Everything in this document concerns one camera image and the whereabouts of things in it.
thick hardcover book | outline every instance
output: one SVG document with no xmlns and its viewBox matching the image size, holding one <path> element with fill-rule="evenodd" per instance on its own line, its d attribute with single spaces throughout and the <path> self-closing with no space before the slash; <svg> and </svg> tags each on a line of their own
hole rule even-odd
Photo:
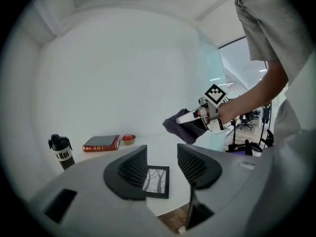
<svg viewBox="0 0 316 237">
<path fill-rule="evenodd" d="M 113 151 L 119 149 L 119 143 L 119 135 L 94 136 L 82 146 L 82 149 L 86 153 Z"/>
</svg>

white label on bottle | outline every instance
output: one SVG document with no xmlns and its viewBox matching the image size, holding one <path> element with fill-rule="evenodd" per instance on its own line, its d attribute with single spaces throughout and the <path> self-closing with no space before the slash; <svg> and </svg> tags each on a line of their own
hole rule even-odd
<svg viewBox="0 0 316 237">
<path fill-rule="evenodd" d="M 68 159 L 71 158 L 72 154 L 71 154 L 71 150 L 70 147 L 66 147 L 63 150 L 60 151 L 55 151 L 56 157 L 59 161 L 66 161 Z"/>
</svg>

wooden floor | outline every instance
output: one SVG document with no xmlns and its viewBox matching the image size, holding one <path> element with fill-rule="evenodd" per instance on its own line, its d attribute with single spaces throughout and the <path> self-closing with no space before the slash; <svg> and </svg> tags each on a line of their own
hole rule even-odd
<svg viewBox="0 0 316 237">
<path fill-rule="evenodd" d="M 249 142 L 258 143 L 260 140 L 260 135 L 262 131 L 262 127 L 259 128 L 259 120 L 255 119 L 252 121 L 252 129 L 250 130 L 248 127 L 243 127 L 242 129 L 236 129 L 236 144 L 244 144 L 245 140 L 249 140 Z M 268 125 L 265 124 L 264 132 L 262 138 L 267 137 L 267 128 Z M 223 151 L 228 149 L 228 145 L 233 142 L 234 131 L 232 131 L 227 137 L 225 141 L 225 146 Z M 253 155 L 259 157 L 261 153 L 253 151 Z M 174 233 L 178 234 L 178 229 L 181 226 L 184 226 L 186 223 L 187 215 L 189 210 L 189 204 L 186 204 L 174 211 L 168 212 L 164 215 L 158 216 L 158 218 Z"/>
<path fill-rule="evenodd" d="M 259 143 L 260 140 L 260 135 L 262 131 L 262 127 L 259 128 L 259 120 L 254 119 L 250 124 L 252 124 L 252 129 L 250 130 L 249 127 L 243 127 L 240 129 L 239 127 L 236 128 L 236 138 L 235 138 L 235 143 L 236 144 L 244 144 L 245 140 L 249 140 L 249 142 L 255 142 Z M 267 129 L 268 125 L 265 124 L 265 128 L 263 131 L 262 138 L 266 139 L 267 138 Z M 225 141 L 225 146 L 223 151 L 228 150 L 228 145 L 233 143 L 233 136 L 234 136 L 234 131 L 232 131 L 227 137 Z M 261 153 L 257 153 L 256 151 L 253 151 L 254 156 L 260 156 Z"/>
</svg>

bowl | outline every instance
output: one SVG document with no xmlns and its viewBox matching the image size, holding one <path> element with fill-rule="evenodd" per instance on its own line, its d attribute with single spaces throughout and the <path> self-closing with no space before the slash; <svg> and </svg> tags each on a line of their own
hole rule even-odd
<svg viewBox="0 0 316 237">
<path fill-rule="evenodd" d="M 135 138 L 136 138 L 135 135 L 126 134 L 126 135 L 123 136 L 122 141 L 124 142 L 125 145 L 132 145 L 135 142 Z"/>
</svg>

gray book cover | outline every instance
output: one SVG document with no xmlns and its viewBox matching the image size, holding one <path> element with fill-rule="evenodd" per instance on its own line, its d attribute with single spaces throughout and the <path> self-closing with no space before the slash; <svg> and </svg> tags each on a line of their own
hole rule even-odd
<svg viewBox="0 0 316 237">
<path fill-rule="evenodd" d="M 84 146 L 110 146 L 115 140 L 116 135 L 113 136 L 93 136 Z"/>
</svg>

